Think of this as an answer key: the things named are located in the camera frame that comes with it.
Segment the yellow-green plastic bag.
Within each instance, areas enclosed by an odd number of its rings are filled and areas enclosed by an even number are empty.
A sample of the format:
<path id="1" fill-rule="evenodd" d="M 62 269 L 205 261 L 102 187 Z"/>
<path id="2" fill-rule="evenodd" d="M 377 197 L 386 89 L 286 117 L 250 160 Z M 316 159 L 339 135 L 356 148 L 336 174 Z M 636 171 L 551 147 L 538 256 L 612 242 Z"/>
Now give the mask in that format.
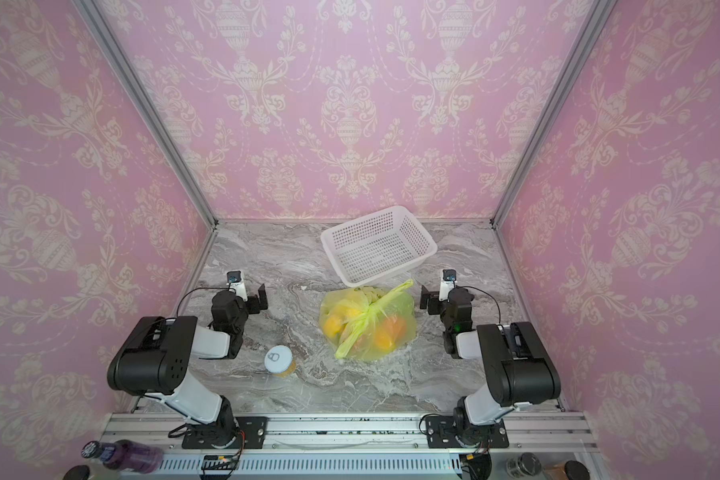
<path id="1" fill-rule="evenodd" d="M 327 293 L 319 328 L 338 360 L 372 362 L 411 343 L 417 334 L 411 279 L 389 289 L 362 286 Z"/>

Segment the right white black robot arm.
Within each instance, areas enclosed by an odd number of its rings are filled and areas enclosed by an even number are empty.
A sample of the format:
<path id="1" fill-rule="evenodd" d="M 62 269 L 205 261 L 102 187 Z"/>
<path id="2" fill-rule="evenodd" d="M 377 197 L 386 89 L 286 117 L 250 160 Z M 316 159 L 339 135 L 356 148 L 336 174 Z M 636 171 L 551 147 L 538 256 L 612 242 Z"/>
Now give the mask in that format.
<path id="1" fill-rule="evenodd" d="M 478 390 L 457 401 L 448 426 L 431 428 L 431 447 L 506 448 L 503 418 L 521 405 L 539 405 L 561 393 L 557 368 L 532 323 L 476 325 L 473 300 L 464 286 L 421 289 L 420 308 L 443 324 L 445 352 L 481 361 L 485 378 Z"/>

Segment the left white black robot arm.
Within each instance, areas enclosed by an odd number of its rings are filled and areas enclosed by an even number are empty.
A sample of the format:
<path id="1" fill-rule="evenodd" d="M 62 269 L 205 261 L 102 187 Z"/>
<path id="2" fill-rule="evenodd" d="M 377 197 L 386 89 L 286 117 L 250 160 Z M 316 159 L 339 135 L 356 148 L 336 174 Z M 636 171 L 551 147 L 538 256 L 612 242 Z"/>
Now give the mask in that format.
<path id="1" fill-rule="evenodd" d="M 243 345 L 250 316 L 268 309 L 266 286 L 254 295 L 242 282 L 218 291 L 208 327 L 195 316 L 143 317 L 110 362 L 107 382 L 114 391 L 158 402 L 183 418 L 169 431 L 186 450 L 259 450 L 267 433 L 265 416 L 238 417 L 229 399 L 208 389 L 189 370 L 190 360 L 233 360 Z"/>

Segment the white plastic basket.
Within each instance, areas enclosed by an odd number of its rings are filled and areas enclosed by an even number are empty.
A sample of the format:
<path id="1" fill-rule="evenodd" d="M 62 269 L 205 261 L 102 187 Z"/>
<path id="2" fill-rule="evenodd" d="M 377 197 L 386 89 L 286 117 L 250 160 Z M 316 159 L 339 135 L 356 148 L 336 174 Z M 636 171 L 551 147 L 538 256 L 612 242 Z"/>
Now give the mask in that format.
<path id="1" fill-rule="evenodd" d="M 330 227 L 320 239 L 336 274 L 350 288 L 416 268 L 438 251 L 431 234 L 402 206 Z"/>

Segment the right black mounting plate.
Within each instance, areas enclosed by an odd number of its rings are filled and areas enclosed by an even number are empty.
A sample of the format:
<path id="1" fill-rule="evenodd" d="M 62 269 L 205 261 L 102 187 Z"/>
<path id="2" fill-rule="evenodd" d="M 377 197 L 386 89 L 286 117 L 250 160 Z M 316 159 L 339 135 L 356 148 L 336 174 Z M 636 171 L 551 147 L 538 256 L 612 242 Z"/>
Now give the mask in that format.
<path id="1" fill-rule="evenodd" d="M 425 416 L 422 420 L 430 449 L 505 449 L 510 446 L 503 420 L 491 425 L 471 425 L 466 420 L 445 415 Z"/>

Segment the black mounting plate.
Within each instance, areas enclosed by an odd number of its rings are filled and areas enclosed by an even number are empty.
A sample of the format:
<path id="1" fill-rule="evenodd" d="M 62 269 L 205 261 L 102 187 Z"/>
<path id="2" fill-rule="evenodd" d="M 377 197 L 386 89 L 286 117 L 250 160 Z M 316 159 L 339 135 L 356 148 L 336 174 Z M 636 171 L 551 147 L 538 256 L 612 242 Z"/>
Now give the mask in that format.
<path id="1" fill-rule="evenodd" d="M 197 428 L 187 428 L 181 446 L 187 450 L 259 450 L 263 448 L 268 421 L 266 416 L 236 417 L 232 431 L 221 434 L 218 439 L 212 439 L 210 434 L 201 434 Z"/>
<path id="2" fill-rule="evenodd" d="M 430 449 L 505 449 L 510 446 L 503 420 L 491 425 L 471 425 L 466 420 L 445 415 L 425 416 L 422 420 Z"/>

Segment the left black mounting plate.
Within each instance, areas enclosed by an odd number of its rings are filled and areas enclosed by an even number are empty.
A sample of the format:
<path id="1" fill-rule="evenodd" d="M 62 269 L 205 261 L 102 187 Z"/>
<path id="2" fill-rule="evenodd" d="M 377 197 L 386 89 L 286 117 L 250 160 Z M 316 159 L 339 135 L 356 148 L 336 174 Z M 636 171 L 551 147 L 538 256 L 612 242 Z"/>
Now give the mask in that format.
<path id="1" fill-rule="evenodd" d="M 268 421 L 266 416 L 236 417 L 232 431 L 221 434 L 218 439 L 212 439 L 210 434 L 201 434 L 197 428 L 187 428 L 181 446 L 187 450 L 259 450 L 263 448 Z"/>

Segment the small circuit board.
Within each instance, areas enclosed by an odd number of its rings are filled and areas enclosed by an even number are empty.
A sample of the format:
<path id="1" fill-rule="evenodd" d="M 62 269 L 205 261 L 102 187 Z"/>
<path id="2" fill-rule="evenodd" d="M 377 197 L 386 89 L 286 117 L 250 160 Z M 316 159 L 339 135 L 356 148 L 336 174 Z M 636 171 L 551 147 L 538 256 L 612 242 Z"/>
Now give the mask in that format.
<path id="1" fill-rule="evenodd" d="M 204 455 L 200 466 L 200 476 L 215 479 L 223 475 L 230 476 L 239 466 L 240 455 Z"/>

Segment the metal can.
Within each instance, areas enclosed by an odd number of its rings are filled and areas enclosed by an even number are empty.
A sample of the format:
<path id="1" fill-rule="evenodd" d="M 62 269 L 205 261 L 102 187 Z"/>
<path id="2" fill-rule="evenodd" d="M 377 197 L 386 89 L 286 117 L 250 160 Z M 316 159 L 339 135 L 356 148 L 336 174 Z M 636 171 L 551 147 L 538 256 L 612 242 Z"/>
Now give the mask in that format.
<path id="1" fill-rule="evenodd" d="M 505 472 L 511 479 L 526 479 L 542 473 L 540 459 L 530 452 L 509 458 L 505 463 Z"/>

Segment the purple drink bottle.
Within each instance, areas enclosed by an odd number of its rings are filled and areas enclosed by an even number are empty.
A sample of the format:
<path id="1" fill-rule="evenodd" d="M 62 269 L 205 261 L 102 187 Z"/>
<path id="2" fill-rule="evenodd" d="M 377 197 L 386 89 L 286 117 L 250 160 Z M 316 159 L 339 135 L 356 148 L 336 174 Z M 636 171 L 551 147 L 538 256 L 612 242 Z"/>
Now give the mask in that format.
<path id="1" fill-rule="evenodd" d="M 131 440 L 90 441 L 82 447 L 81 456 L 98 460 L 109 470 L 150 474 L 160 467 L 164 453 L 159 448 Z"/>

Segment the black round object right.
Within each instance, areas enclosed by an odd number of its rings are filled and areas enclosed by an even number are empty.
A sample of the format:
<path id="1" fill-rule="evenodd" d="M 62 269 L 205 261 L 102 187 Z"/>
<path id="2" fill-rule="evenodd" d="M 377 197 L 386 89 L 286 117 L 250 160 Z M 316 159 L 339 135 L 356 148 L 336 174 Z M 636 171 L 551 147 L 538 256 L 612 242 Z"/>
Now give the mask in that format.
<path id="1" fill-rule="evenodd" d="M 569 460 L 563 465 L 563 473 L 567 480 L 590 480 L 589 469 L 577 460 Z"/>

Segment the black round object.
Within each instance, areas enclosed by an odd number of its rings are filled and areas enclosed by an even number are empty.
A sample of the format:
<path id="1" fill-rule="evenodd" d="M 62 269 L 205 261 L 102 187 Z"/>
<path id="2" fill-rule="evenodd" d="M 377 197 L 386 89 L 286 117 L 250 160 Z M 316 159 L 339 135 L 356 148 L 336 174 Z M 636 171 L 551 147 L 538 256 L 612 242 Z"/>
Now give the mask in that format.
<path id="1" fill-rule="evenodd" d="M 62 477 L 62 480 L 91 480 L 92 470 L 88 465 L 76 465 L 70 468 Z"/>
<path id="2" fill-rule="evenodd" d="M 577 460 L 569 460 L 563 465 L 563 473 L 567 480 L 590 480 L 589 469 Z"/>

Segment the black round object left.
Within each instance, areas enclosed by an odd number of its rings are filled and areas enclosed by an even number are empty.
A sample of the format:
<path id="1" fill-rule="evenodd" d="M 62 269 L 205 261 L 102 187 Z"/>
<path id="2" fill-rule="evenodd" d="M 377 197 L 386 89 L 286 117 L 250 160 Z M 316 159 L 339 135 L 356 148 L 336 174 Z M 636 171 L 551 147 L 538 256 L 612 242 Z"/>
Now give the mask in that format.
<path id="1" fill-rule="evenodd" d="M 88 465 L 76 465 L 70 468 L 62 477 L 62 480 L 91 480 L 92 470 Z"/>

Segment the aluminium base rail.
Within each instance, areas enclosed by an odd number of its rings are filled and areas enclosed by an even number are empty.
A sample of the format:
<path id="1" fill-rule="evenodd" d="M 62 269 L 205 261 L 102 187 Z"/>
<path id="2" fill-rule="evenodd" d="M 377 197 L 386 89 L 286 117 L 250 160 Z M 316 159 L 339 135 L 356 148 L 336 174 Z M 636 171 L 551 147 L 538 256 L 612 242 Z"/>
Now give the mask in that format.
<path id="1" fill-rule="evenodd" d="M 240 455 L 238 468 L 215 479 L 507 479 L 505 463 L 534 453 L 542 473 L 562 479 L 563 465 L 582 462 L 591 479 L 606 479 L 595 438 L 581 413 L 515 412 L 505 417 L 505 449 L 430 449 L 423 417 L 413 413 L 252 414 L 269 418 L 259 450 L 186 450 L 169 431 L 183 420 L 167 413 L 114 414 L 103 442 L 132 440 L 163 450 L 154 479 L 203 479 L 204 455 Z"/>

